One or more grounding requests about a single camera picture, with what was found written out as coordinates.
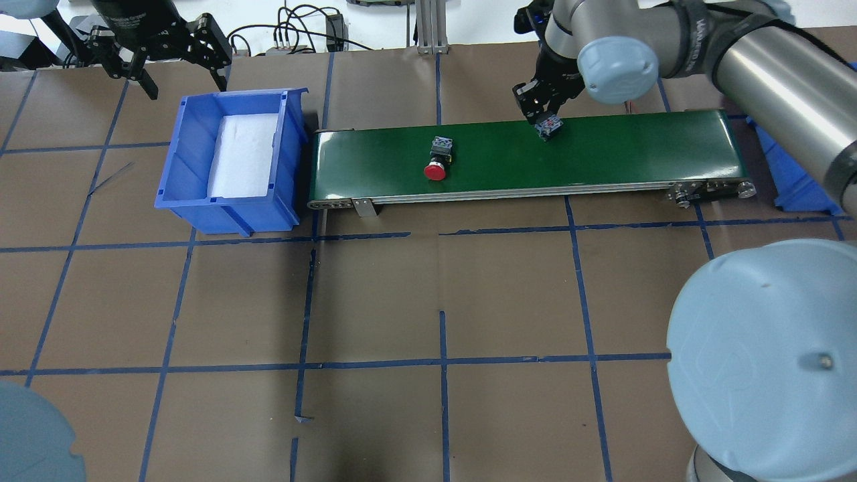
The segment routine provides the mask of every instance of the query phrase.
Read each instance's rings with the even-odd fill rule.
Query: small electronic component
[[[452,164],[452,139],[436,136],[431,143],[431,160],[423,172],[432,181],[446,178],[446,169]]]

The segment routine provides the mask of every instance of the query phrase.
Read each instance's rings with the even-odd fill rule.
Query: black cable
[[[244,44],[247,46],[247,57],[252,57],[253,54],[250,53],[250,43],[247,41],[247,39],[244,38],[243,35],[237,35],[237,34],[232,35],[232,37],[229,41],[230,45],[232,45],[232,50],[235,53],[238,53],[238,49],[237,49],[237,47],[235,47],[235,39],[241,39],[244,42]]]
[[[334,37],[334,36],[332,36],[332,35],[327,35],[326,33],[310,32],[310,31],[307,31],[307,30],[299,30],[299,29],[297,29],[297,28],[290,27],[290,26],[285,26],[285,27],[283,27],[283,26],[278,26],[278,25],[271,25],[271,24],[269,24],[269,23],[254,23],[254,24],[252,24],[252,25],[245,25],[245,26],[243,26],[243,27],[238,27],[238,28],[236,28],[235,30],[233,30],[233,31],[229,32],[229,35],[227,35],[227,36],[226,36],[226,38],[229,38],[229,37],[231,37],[232,35],[235,35],[236,33],[241,32],[242,30],[246,30],[246,29],[248,29],[248,28],[285,28],[286,30],[291,30],[291,31],[293,31],[293,32],[306,33],[306,34],[308,34],[308,35],[317,35],[317,36],[319,36],[319,37],[324,37],[324,38],[326,38],[326,39],[342,40],[343,42],[345,42],[345,43],[347,43],[347,44],[352,44],[352,45],[354,45],[354,46],[360,47],[360,48],[362,48],[362,49],[364,49],[364,50],[368,50],[368,51],[372,51],[372,50],[374,50],[373,48],[371,48],[371,47],[367,47],[366,45],[363,45],[363,44],[360,44],[360,43],[357,43],[357,42],[355,42],[354,40],[340,39],[339,37]]]
[[[303,27],[303,30],[305,30],[307,32],[309,31],[309,28],[307,28],[306,22],[303,21],[303,17],[297,14],[297,9],[292,9],[292,11],[285,17],[286,26],[289,26],[291,24],[291,17],[292,16],[297,18],[297,21],[301,22],[301,27]],[[315,50],[315,42],[313,42],[313,38],[309,34],[307,34],[307,39],[309,40],[309,46],[312,47],[313,50]],[[292,53],[295,52],[295,49],[297,48],[297,44],[299,44],[299,43],[300,43],[299,40],[297,42],[295,42],[295,46],[292,47],[292,50],[291,50]]]
[[[294,10],[293,10],[293,11],[297,12],[297,10],[298,10],[298,9],[312,9],[312,11],[310,11],[309,13],[304,14],[304,15],[300,15],[300,17],[299,17],[299,18],[303,18],[303,17],[307,17],[307,16],[310,16],[310,15],[314,15],[314,14],[316,14],[316,13],[320,13],[320,14],[324,15],[325,23],[326,23],[326,24],[328,24],[328,23],[330,24],[330,28],[331,28],[331,30],[333,31],[333,36],[334,36],[334,37],[337,37],[334,41],[341,39],[341,35],[342,35],[342,33],[341,33],[341,32],[337,32],[337,31],[336,31],[336,30],[337,30],[337,28],[336,28],[336,24],[335,24],[335,23],[333,23],[333,20],[331,20],[330,15],[326,14],[326,13],[325,13],[325,11],[324,11],[324,9],[333,9],[333,10],[335,10],[335,11],[336,11],[336,15],[342,15],[341,13],[339,13],[339,9],[337,9],[336,7],[321,7],[321,8],[318,8],[318,7],[316,7],[315,5],[309,5],[309,4],[307,4],[307,3],[302,3],[302,4],[298,5],[298,6],[296,6],[296,7],[294,8]]]
[[[283,23],[283,11],[285,11],[286,15],[288,15],[291,18],[292,10],[290,10],[288,7],[285,7],[285,6],[280,7],[279,9],[277,9],[277,25],[280,25]],[[274,28],[273,29],[273,43],[277,47],[279,47],[280,45],[285,46],[286,43],[290,44],[291,39],[289,39],[288,30],[286,30],[285,40],[283,40],[283,30],[279,27]],[[295,33],[295,45],[298,45],[300,43],[301,43],[301,34]]]

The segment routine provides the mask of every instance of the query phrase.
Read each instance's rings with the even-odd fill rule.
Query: light blue joint cover
[[[592,40],[580,51],[578,68],[592,99],[603,104],[621,104],[641,97],[658,77],[657,55],[632,37]]]
[[[693,438],[768,482],[857,471],[857,247],[793,239],[707,263],[667,331]]]
[[[780,18],[780,20],[792,25],[797,25],[794,14],[792,13],[792,6],[789,5],[786,0],[761,0],[761,2],[768,5],[771,10],[774,10],[774,13]]]
[[[75,431],[49,401],[0,382],[0,480],[85,482],[83,457],[69,452]]]

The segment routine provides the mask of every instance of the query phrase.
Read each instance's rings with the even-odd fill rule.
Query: red push button
[[[423,172],[426,178],[433,181],[442,181],[446,178],[446,168],[440,162],[429,162]]]

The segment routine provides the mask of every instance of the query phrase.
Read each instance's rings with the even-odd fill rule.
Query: robotic arm
[[[536,75],[512,91],[544,140],[560,106],[583,90],[605,104],[648,92],[659,77],[706,74],[857,213],[857,73],[793,27],[783,0],[534,0],[515,30],[542,46]]]
[[[137,81],[150,99],[158,86],[144,69],[147,60],[180,58],[207,69],[221,91],[226,79],[220,71],[232,63],[226,37],[210,14],[185,21],[172,0],[93,0],[108,28],[94,27],[84,42],[57,12],[59,0],[0,0],[0,14],[19,19],[40,18],[75,54],[81,65],[101,63],[114,79]],[[119,57],[128,49],[130,62]]]

